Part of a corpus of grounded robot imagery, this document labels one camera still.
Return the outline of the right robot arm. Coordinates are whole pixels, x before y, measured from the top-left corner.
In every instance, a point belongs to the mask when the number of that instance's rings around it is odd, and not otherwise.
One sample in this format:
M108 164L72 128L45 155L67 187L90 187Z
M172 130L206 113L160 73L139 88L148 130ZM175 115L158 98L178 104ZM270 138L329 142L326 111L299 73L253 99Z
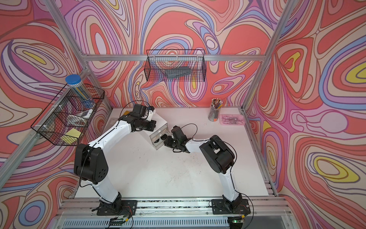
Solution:
M210 168L219 175L223 187L223 202L213 204L213 207L227 213L234 213L237 210L243 198L235 189L231 173L236 156L219 136L214 135L205 140L168 136L164 145L178 153L202 153Z

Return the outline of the white drawer cabinet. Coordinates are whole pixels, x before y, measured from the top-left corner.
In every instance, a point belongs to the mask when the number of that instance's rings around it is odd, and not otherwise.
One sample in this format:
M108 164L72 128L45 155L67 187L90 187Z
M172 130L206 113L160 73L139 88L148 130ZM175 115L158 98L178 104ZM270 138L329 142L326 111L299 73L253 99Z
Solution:
M168 122L158 114L153 115L152 121L155 121L153 131L143 130L141 135L148 143L157 148L170 135Z

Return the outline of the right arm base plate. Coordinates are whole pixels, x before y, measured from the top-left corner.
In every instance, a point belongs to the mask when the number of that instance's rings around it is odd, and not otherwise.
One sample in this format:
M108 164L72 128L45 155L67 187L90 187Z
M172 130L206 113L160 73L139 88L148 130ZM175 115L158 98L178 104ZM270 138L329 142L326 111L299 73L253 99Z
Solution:
M250 204L247 199L240 199L240 202L230 202L224 199L213 199L209 206L214 215L249 215L251 214Z

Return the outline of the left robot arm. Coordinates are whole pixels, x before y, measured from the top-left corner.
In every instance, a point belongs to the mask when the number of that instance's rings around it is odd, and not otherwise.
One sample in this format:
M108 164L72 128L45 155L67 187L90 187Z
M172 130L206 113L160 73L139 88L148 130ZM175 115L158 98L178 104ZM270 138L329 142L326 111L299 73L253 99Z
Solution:
M104 135L88 144L79 144L75 150L74 174L92 186L99 195L99 210L120 215L125 206L121 194L108 178L109 167L105 155L125 136L135 131L154 131L156 121L124 115Z

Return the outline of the clear bottom drawer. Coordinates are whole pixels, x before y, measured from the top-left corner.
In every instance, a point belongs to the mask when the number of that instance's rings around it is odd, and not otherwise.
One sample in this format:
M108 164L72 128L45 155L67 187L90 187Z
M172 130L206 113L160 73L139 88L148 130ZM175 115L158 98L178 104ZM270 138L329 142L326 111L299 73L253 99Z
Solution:
M159 148L161 148L162 146L164 146L164 142L165 140L161 139L162 135L167 135L167 137L171 136L171 132L170 131L161 131L158 132L158 134L156 136L154 136L151 141L152 141L152 146L158 150Z

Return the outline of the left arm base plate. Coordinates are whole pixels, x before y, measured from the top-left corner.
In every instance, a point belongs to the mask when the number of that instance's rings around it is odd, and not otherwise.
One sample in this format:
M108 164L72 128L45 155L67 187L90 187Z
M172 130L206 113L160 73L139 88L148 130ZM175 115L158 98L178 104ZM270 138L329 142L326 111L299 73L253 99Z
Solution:
M117 203L100 201L97 208L98 216L134 216L137 210L137 200L121 200Z

